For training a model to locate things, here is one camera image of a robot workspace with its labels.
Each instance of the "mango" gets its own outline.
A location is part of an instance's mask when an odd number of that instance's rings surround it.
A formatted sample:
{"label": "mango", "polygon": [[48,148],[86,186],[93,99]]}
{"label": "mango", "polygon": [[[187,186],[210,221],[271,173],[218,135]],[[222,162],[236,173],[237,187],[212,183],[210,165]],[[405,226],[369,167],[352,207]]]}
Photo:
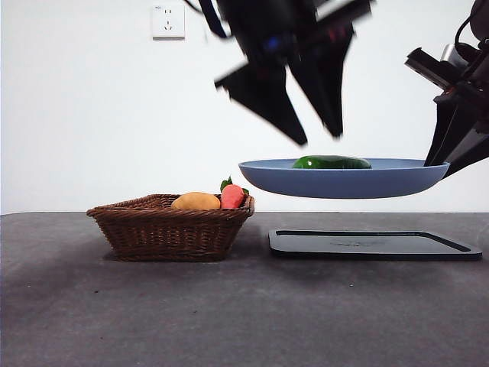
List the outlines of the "mango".
{"label": "mango", "polygon": [[172,209],[209,210],[219,209],[221,201],[210,193],[185,193],[171,203]]}

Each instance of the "green cucumber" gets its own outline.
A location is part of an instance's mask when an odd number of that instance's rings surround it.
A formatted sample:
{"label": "green cucumber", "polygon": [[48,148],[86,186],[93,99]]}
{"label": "green cucumber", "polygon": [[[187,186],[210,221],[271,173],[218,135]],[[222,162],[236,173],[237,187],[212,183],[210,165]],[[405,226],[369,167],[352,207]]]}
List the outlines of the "green cucumber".
{"label": "green cucumber", "polygon": [[359,170],[372,168],[372,165],[362,158],[341,155],[307,155],[295,161],[292,168]]}

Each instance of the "gray table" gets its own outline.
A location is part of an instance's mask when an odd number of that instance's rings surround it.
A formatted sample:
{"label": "gray table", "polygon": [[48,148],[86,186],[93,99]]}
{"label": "gray table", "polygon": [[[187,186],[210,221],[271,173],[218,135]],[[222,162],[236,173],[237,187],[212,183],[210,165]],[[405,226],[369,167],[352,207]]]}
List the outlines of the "gray table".
{"label": "gray table", "polygon": [[2,217],[2,367],[489,365],[489,264],[290,260],[270,229],[425,230],[489,214],[255,213],[219,263],[118,263],[83,213]]}

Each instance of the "black plastic tray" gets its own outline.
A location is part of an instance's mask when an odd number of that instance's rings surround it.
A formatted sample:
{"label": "black plastic tray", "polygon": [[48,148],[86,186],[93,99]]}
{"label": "black plastic tray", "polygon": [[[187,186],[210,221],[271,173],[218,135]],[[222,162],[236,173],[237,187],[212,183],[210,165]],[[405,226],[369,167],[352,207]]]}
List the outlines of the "black plastic tray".
{"label": "black plastic tray", "polygon": [[274,255],[372,260],[462,260],[482,258],[478,248],[427,232],[336,232],[273,230]]}

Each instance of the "brown wicker basket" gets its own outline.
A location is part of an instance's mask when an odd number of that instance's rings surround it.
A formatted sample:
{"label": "brown wicker basket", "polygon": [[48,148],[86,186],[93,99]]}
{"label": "brown wicker basket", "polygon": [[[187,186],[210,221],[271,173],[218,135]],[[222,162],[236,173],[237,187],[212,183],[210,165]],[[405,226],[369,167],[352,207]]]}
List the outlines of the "brown wicker basket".
{"label": "brown wicker basket", "polygon": [[179,196],[149,195],[97,206],[86,214],[96,220],[118,261],[224,259],[239,229],[253,215],[254,198],[245,196],[237,209],[171,209]]}

